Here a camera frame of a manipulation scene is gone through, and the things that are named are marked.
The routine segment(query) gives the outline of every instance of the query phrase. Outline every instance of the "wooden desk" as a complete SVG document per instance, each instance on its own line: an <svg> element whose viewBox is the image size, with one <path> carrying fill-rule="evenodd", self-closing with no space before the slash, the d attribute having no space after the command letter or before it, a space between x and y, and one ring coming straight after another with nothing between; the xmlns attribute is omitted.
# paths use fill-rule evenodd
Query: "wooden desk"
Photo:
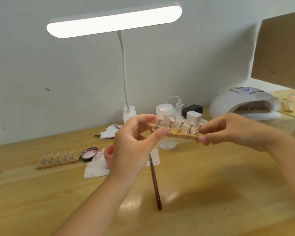
<svg viewBox="0 0 295 236"><path fill-rule="evenodd" d="M295 136L295 118L268 121ZM99 149L105 127L0 146L0 236L51 234L105 179L84 180L86 163L35 170L47 153ZM159 150L158 211L146 167L107 235L295 235L295 201L267 153L223 143L185 140Z"/></svg>

